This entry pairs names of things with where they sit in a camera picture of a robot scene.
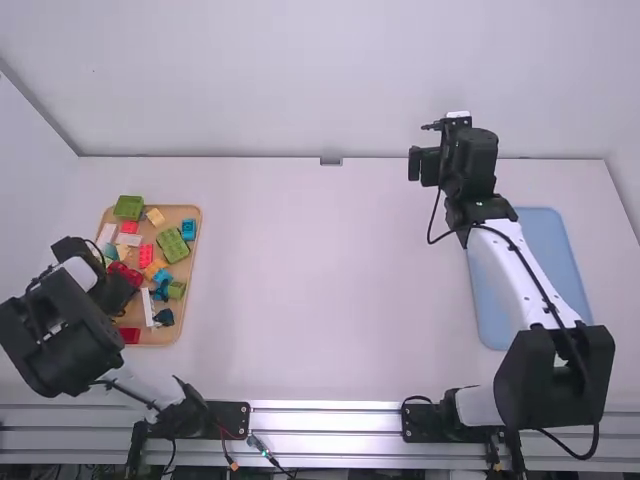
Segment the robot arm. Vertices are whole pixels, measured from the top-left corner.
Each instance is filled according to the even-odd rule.
[[[596,425],[613,338],[604,326],[586,326],[562,300],[529,250],[515,210],[494,193],[498,137],[473,128],[468,112],[447,114],[423,129],[442,132],[440,147],[409,150],[409,180],[445,193],[449,228],[481,263],[520,330],[493,382],[448,390],[432,408],[439,418],[431,425],[458,432]]]
[[[124,365],[122,337],[99,306],[121,291],[109,284],[119,276],[107,277],[84,241],[61,242],[54,253],[63,261],[34,279],[21,298],[0,305],[0,344],[22,378],[45,397],[89,389],[118,395],[144,413],[154,436],[198,434],[209,412],[191,385],[169,376],[152,384]]]

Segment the red lego brick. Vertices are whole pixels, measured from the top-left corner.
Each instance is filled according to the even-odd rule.
[[[142,285],[142,281],[144,280],[144,277],[142,276],[142,274],[140,272],[137,272],[137,271],[127,267],[122,262],[112,262],[107,267],[107,273],[113,274],[113,273],[116,273],[116,272],[119,273],[120,275],[122,275],[124,278],[126,278],[127,281],[134,288],[140,288],[140,285]]]
[[[120,335],[124,339],[124,343],[127,345],[135,345],[140,343],[140,329],[134,327],[120,327]]]
[[[140,263],[138,266],[141,269],[147,268],[149,264],[153,262],[153,244],[140,245],[138,254],[140,256]]]
[[[120,227],[121,233],[138,233],[138,222],[128,220]]]

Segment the white wall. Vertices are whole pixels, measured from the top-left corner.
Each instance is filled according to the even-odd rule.
[[[78,157],[0,72],[0,301],[42,267]]]
[[[7,0],[0,57],[87,155],[402,156],[469,108],[503,156],[606,157],[638,232],[639,23],[622,0]]]

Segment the white lego brick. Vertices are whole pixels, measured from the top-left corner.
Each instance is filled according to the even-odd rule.
[[[133,233],[119,233],[116,237],[116,243],[129,245],[130,247],[139,247],[142,243],[142,235]]]
[[[113,240],[113,235],[116,233],[116,224],[115,223],[105,223],[102,226],[102,230],[100,230],[100,235],[98,235],[98,240],[96,240],[96,245],[100,250],[104,250],[107,246],[107,243],[111,243]]]
[[[140,295],[142,295],[142,308],[144,310],[144,323],[149,328],[155,327],[155,322],[153,317],[155,316],[155,306],[153,304],[153,299],[151,298],[151,294],[149,293],[149,289],[147,287],[140,288]]]

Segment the small bracket on wall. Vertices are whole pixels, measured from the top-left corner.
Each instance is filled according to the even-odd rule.
[[[320,165],[323,167],[341,167],[342,157],[320,157]]]

